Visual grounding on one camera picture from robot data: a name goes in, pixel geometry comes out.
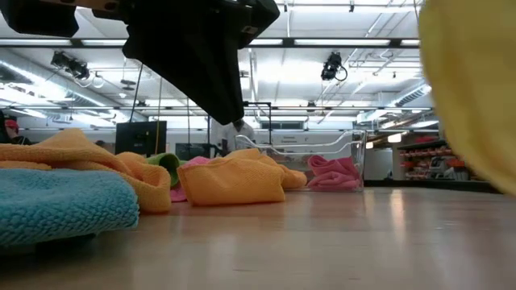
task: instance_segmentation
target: wooden table surface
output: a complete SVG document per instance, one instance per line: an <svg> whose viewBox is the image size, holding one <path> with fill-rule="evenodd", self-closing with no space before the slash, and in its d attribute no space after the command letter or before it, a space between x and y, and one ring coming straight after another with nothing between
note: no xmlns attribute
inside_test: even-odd
<svg viewBox="0 0 516 290"><path fill-rule="evenodd" d="M0 289L516 289L516 198L369 188L180 204L62 251L0 257Z"/></svg>

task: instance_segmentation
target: yellow microfiber cloth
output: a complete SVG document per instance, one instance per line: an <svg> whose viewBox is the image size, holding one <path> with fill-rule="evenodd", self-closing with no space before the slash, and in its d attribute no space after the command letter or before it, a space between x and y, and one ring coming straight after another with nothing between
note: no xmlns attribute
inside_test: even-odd
<svg viewBox="0 0 516 290"><path fill-rule="evenodd" d="M134 153L113 155L91 143L79 129L63 130L32 146L1 144L0 168L117 172L135 189L143 211L163 213L171 207L170 175L166 169L147 164L143 156Z"/></svg>
<svg viewBox="0 0 516 290"><path fill-rule="evenodd" d="M301 188L306 176L278 165L258 149L232 152L205 165L179 167L192 205L236 205L285 201L283 188Z"/></svg>
<svg viewBox="0 0 516 290"><path fill-rule="evenodd" d="M429 0L419 34L448 142L476 173L516 194L514 0Z"/></svg>

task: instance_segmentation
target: pink cloth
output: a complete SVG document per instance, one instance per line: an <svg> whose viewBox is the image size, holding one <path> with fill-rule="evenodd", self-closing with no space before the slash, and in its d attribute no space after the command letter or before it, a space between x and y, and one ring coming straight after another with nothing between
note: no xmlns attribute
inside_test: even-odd
<svg viewBox="0 0 516 290"><path fill-rule="evenodd" d="M181 165L181 167L190 167L194 165L203 165L207 164L211 161L211 159L206 157L197 156L193 158L192 160L188 161L187 163ZM172 188L170 190L170 199L172 202L183 202L186 201L186 193L183 187L181 186L181 183L178 183L176 187Z"/></svg>
<svg viewBox="0 0 516 290"><path fill-rule="evenodd" d="M315 155L308 159L315 178L308 183L316 191L352 191L362 184L351 157L326 160Z"/></svg>

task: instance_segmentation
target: clear plastic bin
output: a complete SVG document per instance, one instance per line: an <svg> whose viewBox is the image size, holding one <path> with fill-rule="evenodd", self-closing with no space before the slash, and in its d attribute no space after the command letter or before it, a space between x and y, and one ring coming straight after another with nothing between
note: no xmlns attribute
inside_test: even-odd
<svg viewBox="0 0 516 290"><path fill-rule="evenodd" d="M289 169L304 172L305 190L315 192L361 192L364 190L364 153L367 132L344 131L334 142L320 144L254 144L236 136L238 149L258 148Z"/></svg>

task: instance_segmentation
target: green cloth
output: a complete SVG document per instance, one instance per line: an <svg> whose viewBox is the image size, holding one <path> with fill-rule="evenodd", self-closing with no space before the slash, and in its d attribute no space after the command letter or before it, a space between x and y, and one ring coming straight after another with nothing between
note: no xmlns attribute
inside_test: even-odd
<svg viewBox="0 0 516 290"><path fill-rule="evenodd" d="M186 163L186 161L179 160L179 158L172 153L161 153L151 158L147 158L147 162L152 165L160 165L167 169L170 174L171 188L176 186L179 182L179 177L177 177L177 168Z"/></svg>

